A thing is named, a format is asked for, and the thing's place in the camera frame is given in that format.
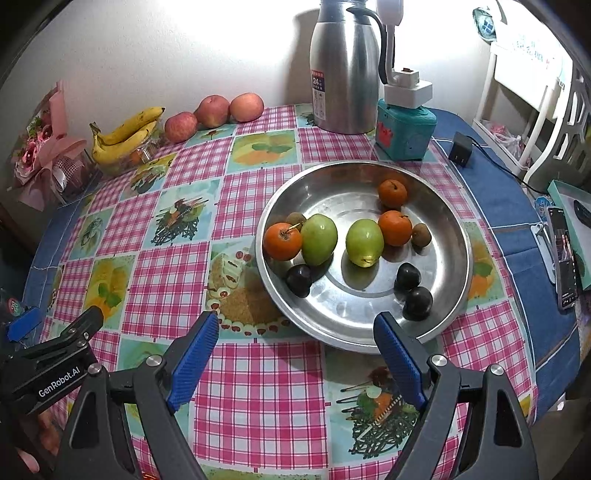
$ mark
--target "thermos handle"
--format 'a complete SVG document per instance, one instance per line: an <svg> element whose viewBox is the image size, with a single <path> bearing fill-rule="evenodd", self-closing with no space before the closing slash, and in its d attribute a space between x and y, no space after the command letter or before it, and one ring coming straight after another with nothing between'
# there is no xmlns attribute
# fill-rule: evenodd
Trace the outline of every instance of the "thermos handle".
<svg viewBox="0 0 591 480"><path fill-rule="evenodd" d="M378 65L378 74L379 79L382 80L384 85L388 84L388 77L386 76L386 46L387 46L387 38L386 38L386 29L384 28L383 23L378 17L378 14L369 8L364 7L349 7L347 12L351 12L353 15L366 15L367 17L373 18L379 27L379 35L382 40L382 46L379 49L379 65Z"/></svg>

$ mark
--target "dark purple fruit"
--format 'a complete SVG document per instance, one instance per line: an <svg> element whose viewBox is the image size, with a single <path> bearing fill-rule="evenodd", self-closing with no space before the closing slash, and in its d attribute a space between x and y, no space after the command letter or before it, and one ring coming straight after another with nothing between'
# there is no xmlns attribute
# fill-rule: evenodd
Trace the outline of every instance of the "dark purple fruit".
<svg viewBox="0 0 591 480"><path fill-rule="evenodd" d="M310 294L312 270L308 265L295 265L287 271L285 283L294 295L304 299Z"/></svg>
<svg viewBox="0 0 591 480"><path fill-rule="evenodd" d="M433 307L433 296L425 287L413 288L408 292L402 315L407 320L417 322L429 316Z"/></svg>
<svg viewBox="0 0 591 480"><path fill-rule="evenodd" d="M412 290L421 283L421 273L418 268L406 262L398 267L395 286L401 290Z"/></svg>

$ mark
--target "black power adapter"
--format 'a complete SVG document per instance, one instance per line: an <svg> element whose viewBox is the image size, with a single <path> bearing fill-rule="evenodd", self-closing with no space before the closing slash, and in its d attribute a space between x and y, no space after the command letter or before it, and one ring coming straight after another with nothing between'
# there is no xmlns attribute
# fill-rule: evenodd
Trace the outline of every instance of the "black power adapter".
<svg viewBox="0 0 591 480"><path fill-rule="evenodd" d="M465 167L472 155L472 140L466 135L456 132L453 136L452 150L449 152L449 160Z"/></svg>

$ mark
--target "green apple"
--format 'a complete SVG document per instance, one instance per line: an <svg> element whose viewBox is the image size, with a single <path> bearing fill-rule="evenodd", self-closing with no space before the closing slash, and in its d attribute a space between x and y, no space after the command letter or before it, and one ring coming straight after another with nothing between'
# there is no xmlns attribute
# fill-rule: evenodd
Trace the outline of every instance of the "green apple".
<svg viewBox="0 0 591 480"><path fill-rule="evenodd" d="M319 213L306 220L301 228L301 254L304 261L316 267L326 262L335 251L339 234L335 223Z"/></svg>
<svg viewBox="0 0 591 480"><path fill-rule="evenodd" d="M376 222L363 218L349 228L345 246L349 260L355 265L371 267L384 251L384 236Z"/></svg>

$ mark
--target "kiwi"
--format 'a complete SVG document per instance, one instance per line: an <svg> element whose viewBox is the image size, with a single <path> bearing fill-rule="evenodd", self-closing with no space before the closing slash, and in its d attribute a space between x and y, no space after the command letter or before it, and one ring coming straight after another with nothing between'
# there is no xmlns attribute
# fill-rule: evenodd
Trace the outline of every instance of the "kiwi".
<svg viewBox="0 0 591 480"><path fill-rule="evenodd" d="M411 236L411 242L417 248L425 248L431 243L431 232L427 225L424 223L418 223L413 227L413 235Z"/></svg>
<svg viewBox="0 0 591 480"><path fill-rule="evenodd" d="M289 223L290 225L295 225L297 223L301 223L301 225L297 228L299 231L301 231L301 227L304 225L305 221L306 221L306 217L303 216L300 212L290 213L287 216L287 218L285 219L285 222Z"/></svg>

